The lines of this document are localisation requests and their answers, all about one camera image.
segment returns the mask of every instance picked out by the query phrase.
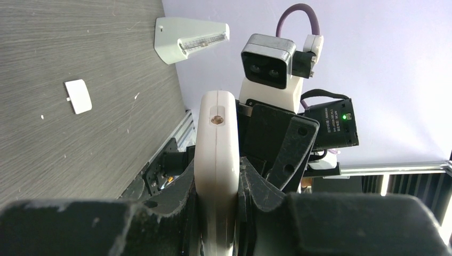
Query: gray wood surface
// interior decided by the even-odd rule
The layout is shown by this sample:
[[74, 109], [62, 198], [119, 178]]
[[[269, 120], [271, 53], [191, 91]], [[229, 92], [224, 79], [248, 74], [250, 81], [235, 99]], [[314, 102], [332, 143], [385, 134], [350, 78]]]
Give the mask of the gray wood surface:
[[[154, 51], [163, 16], [161, 0], [0, 0], [0, 207], [123, 192], [184, 116]], [[80, 115], [75, 79], [93, 105]]]

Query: white plastic part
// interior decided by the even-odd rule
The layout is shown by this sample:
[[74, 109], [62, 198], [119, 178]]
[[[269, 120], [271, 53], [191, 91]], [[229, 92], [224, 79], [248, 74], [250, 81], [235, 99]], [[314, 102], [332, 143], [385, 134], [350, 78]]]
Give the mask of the white plastic part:
[[228, 40], [226, 23], [172, 17], [156, 20], [154, 49], [168, 65]]
[[204, 255], [232, 255], [240, 157], [236, 103], [230, 92], [203, 96], [194, 167]]
[[323, 47], [324, 36], [308, 35], [304, 41], [303, 52], [313, 52], [316, 55], [314, 63], [317, 64]]
[[327, 170], [336, 168], [337, 156], [330, 152], [326, 152], [326, 156], [318, 161], [309, 163], [309, 166], [314, 170]]
[[69, 94], [69, 97], [66, 100], [72, 103], [75, 114], [78, 115], [93, 108], [85, 81], [79, 79], [65, 82], [64, 85]]
[[302, 87], [303, 79], [297, 76], [292, 76], [283, 90], [251, 82], [245, 77], [241, 85], [239, 101], [246, 104], [248, 99], [253, 99], [298, 113]]

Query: hole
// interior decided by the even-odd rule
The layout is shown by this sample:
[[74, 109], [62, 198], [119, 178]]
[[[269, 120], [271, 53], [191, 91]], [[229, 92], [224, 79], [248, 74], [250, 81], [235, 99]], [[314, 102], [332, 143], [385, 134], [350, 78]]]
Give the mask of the hole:
[[284, 166], [284, 172], [287, 174], [287, 175], [292, 175], [292, 173], [294, 173], [294, 166], [293, 165], [291, 165], [291, 164], [286, 164], [286, 166]]
[[306, 136], [306, 135], [308, 135], [308, 129], [306, 129], [304, 127], [300, 127], [300, 128], [298, 128], [298, 134], [301, 136]]
[[154, 208], [154, 207], [157, 207], [157, 206], [158, 206], [157, 202], [155, 202], [155, 201], [146, 201], [146, 202], [144, 203], [144, 205], [147, 206], [147, 207], [149, 207], [149, 208]]
[[212, 122], [213, 124], [222, 124], [222, 123], [224, 122], [224, 119], [223, 119], [223, 117], [221, 117], [221, 116], [214, 116], [214, 117], [212, 118], [211, 122]]

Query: fluorescent light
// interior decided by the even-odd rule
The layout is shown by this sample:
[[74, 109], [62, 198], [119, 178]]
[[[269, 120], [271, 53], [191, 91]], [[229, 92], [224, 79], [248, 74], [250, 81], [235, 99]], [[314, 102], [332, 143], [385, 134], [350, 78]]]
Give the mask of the fluorescent light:
[[388, 185], [389, 185], [389, 174], [385, 174], [385, 175], [383, 175], [380, 195], [382, 195], [382, 196], [386, 195], [386, 193], [388, 192]]
[[449, 239], [452, 235], [452, 194], [449, 195], [449, 204], [442, 220], [440, 235], [444, 243], [449, 244]]

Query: camera housing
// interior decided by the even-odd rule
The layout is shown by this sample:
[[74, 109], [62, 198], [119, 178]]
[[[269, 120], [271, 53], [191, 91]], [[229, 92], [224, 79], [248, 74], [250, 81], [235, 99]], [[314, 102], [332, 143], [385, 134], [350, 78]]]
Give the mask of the camera housing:
[[285, 89], [292, 77], [296, 46], [291, 40], [253, 34], [241, 53], [245, 76], [251, 82]]

